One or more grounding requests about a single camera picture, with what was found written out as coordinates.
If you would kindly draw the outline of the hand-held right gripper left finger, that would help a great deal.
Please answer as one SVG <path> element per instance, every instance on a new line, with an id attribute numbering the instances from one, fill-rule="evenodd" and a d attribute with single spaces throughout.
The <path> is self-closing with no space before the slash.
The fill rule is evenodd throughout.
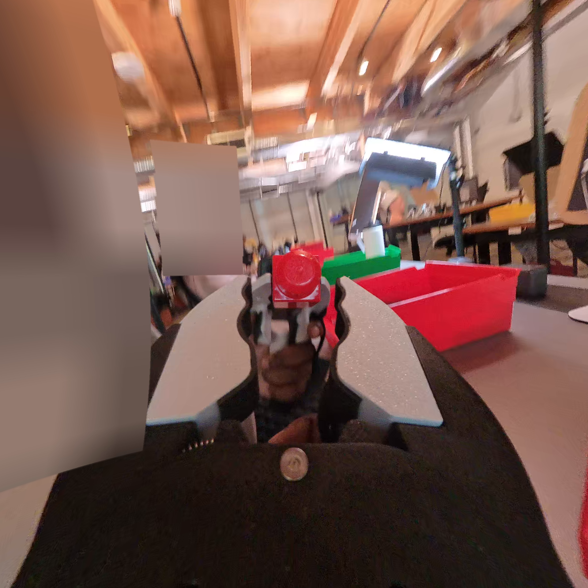
<path id="1" fill-rule="evenodd" d="M 216 290 L 181 321 L 146 413 L 149 427 L 192 423 L 212 440 L 222 421 L 240 423 L 256 441 L 255 353 L 243 320 L 251 308 L 245 275 Z"/>

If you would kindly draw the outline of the red toy building block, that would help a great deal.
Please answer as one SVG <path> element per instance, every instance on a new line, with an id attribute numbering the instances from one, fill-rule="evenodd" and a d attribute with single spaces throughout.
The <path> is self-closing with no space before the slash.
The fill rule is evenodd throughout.
<path id="1" fill-rule="evenodd" d="M 319 258 L 301 249 L 272 257 L 272 303 L 276 309 L 312 307 L 321 301 Z"/>

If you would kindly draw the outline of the person's left forearm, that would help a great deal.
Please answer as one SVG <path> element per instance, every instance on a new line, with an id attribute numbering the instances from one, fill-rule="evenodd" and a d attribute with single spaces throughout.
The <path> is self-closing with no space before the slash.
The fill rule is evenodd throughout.
<path id="1" fill-rule="evenodd" d="M 304 415 L 276 433 L 268 443 L 278 446 L 298 446 L 320 443 L 318 415 Z"/>

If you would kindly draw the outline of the red object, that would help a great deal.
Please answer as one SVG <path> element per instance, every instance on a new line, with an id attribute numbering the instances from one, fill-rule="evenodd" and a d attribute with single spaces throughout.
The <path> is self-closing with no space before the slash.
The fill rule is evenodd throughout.
<path id="1" fill-rule="evenodd" d="M 587 507 L 588 507 L 588 487 L 587 487 L 587 471 L 584 481 L 584 492 L 582 500 L 582 508 L 580 512 L 580 521 L 578 529 L 578 544 L 580 550 L 580 559 L 584 577 L 587 578 Z"/>

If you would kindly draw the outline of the person's left hand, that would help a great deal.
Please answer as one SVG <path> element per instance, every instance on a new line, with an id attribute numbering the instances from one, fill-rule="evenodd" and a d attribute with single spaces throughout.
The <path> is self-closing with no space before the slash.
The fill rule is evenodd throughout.
<path id="1" fill-rule="evenodd" d="M 305 394 L 312 376 L 327 368 L 332 349 L 324 325 L 310 323 L 307 336 L 308 341 L 277 352 L 271 352 L 267 345 L 254 344 L 261 399 L 294 403 Z"/>

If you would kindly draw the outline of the small red plastic bin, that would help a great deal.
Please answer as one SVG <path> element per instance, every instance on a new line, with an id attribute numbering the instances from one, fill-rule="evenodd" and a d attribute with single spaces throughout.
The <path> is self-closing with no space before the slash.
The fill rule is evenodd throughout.
<path id="1" fill-rule="evenodd" d="M 334 248 L 325 247 L 323 242 L 320 241 L 296 244 L 293 246 L 292 251 L 304 251 L 305 253 L 316 258 L 321 266 L 325 261 L 334 258 Z"/>

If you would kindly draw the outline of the white cup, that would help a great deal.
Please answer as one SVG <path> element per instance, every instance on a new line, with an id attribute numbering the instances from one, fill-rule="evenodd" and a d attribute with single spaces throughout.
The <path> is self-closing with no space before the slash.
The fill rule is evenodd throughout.
<path id="1" fill-rule="evenodd" d="M 383 226 L 372 224 L 362 232 L 364 255 L 367 260 L 381 258 L 386 255 Z"/>

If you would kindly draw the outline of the ceiling air vent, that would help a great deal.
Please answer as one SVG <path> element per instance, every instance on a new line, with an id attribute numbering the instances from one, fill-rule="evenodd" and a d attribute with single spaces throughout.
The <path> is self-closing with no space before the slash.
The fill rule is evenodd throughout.
<path id="1" fill-rule="evenodd" d="M 206 143 L 217 146 L 234 146 L 236 149 L 249 149 L 252 143 L 251 127 L 235 130 L 216 131 L 206 136 Z"/>

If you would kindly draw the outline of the long wooden workbench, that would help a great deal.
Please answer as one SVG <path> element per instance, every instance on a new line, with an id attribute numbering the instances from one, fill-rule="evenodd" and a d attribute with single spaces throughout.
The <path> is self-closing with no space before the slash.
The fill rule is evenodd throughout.
<path id="1" fill-rule="evenodd" d="M 458 228 L 461 229 L 463 226 L 463 217 L 470 216 L 474 212 L 482 212 L 491 210 L 493 208 L 498 208 L 500 206 L 509 204 L 513 201 L 522 201 L 523 198 L 524 197 L 521 195 L 508 196 L 506 198 L 495 200 L 489 203 L 483 202 L 475 205 L 459 207 L 457 213 L 457 217 L 459 218 Z M 438 226 L 442 220 L 453 219 L 454 216 L 455 214 L 453 212 L 453 209 L 450 208 L 445 212 L 434 213 L 429 215 L 418 215 L 416 217 L 406 217 L 400 221 L 383 225 L 383 229 L 384 231 L 394 230 L 398 232 L 408 232 L 413 261 L 419 262 L 421 261 L 421 254 L 418 236 L 424 233 L 426 230 L 430 230 L 432 227 Z"/>

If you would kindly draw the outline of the grey pole base block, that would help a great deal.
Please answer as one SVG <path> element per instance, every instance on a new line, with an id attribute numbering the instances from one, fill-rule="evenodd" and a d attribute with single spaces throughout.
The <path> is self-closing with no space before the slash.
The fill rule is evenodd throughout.
<path id="1" fill-rule="evenodd" d="M 517 299 L 541 299 L 547 294 L 548 269 L 544 265 L 518 265 Z"/>

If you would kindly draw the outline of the wooden workbench with black legs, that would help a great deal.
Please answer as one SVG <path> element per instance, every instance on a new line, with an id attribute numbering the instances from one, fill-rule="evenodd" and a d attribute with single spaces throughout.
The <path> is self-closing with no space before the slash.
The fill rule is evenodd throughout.
<path id="1" fill-rule="evenodd" d="M 549 263 L 550 273 L 554 275 L 578 275 L 578 263 L 587 266 L 587 225 L 565 224 L 557 219 L 548 225 L 548 244 L 563 241 L 571 253 L 571 266 L 563 266 L 555 258 Z M 462 230 L 465 249 L 472 247 L 477 252 L 477 262 L 490 265 L 490 245 L 496 244 L 497 263 L 510 264 L 512 248 L 516 248 L 525 265 L 540 264 L 537 254 L 537 231 L 533 222 L 510 224 L 483 223 Z"/>

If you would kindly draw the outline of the studio light panel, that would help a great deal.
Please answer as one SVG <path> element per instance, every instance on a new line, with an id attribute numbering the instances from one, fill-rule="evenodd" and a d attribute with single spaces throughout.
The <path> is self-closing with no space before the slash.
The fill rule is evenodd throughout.
<path id="1" fill-rule="evenodd" d="M 431 146 L 368 137 L 359 174 L 409 188 L 437 187 L 452 152 Z"/>

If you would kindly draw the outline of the white smoke detector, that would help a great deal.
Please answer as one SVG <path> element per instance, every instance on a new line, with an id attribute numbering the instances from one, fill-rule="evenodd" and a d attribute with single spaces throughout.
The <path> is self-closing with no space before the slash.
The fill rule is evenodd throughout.
<path id="1" fill-rule="evenodd" d="M 145 69 L 142 61 L 128 51 L 117 51 L 111 54 L 112 63 L 117 76 L 127 84 L 136 84 L 145 80 Z"/>

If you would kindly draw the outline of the black vertical pole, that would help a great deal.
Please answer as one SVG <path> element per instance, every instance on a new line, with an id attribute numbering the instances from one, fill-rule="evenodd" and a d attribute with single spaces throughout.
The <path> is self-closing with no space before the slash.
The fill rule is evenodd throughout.
<path id="1" fill-rule="evenodd" d="M 532 26 L 533 154 L 534 200 L 537 260 L 550 270 L 548 238 L 548 166 L 545 140 L 545 69 L 543 63 L 543 8 L 541 1 L 530 2 Z"/>

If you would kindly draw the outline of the silver air duct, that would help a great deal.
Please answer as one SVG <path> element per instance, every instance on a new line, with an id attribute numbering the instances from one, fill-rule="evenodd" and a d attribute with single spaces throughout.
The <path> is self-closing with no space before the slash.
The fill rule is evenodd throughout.
<path id="1" fill-rule="evenodd" d="M 476 39 L 463 38 L 454 51 L 427 75 L 420 89 L 421 97 L 432 100 L 447 87 L 450 94 L 463 92 L 487 70 L 506 65 L 529 38 L 528 25 L 509 32 L 494 31 Z"/>

